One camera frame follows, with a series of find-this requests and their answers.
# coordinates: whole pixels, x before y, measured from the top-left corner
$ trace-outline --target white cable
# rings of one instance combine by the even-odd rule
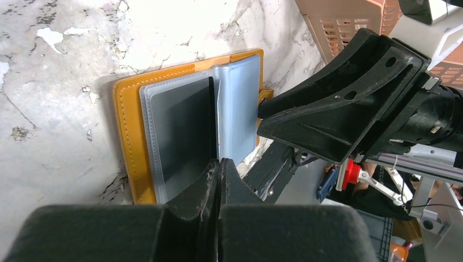
[[[399,160],[399,156],[395,155],[395,161],[394,161],[394,165],[392,166],[392,169],[395,169],[395,166],[397,165],[397,160]]]

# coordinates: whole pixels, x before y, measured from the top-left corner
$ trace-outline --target red component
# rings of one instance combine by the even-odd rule
[[[346,190],[347,183],[356,184],[359,180],[361,167],[355,164],[352,159],[349,158],[346,167],[346,173],[344,174],[344,180],[342,181],[342,190]]]

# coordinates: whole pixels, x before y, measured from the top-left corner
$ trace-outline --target black cylinder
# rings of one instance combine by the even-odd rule
[[[394,136],[395,139],[463,152],[463,92],[440,86]]]

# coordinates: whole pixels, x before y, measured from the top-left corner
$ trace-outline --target marble surface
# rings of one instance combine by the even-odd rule
[[[115,80],[256,47],[276,94],[323,66],[294,0],[2,0],[0,258],[39,206],[131,203]]]

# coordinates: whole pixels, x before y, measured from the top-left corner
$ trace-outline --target screw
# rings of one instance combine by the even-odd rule
[[[425,220],[423,221],[423,227],[427,230],[432,230],[434,228],[434,225],[432,224],[431,221]]]

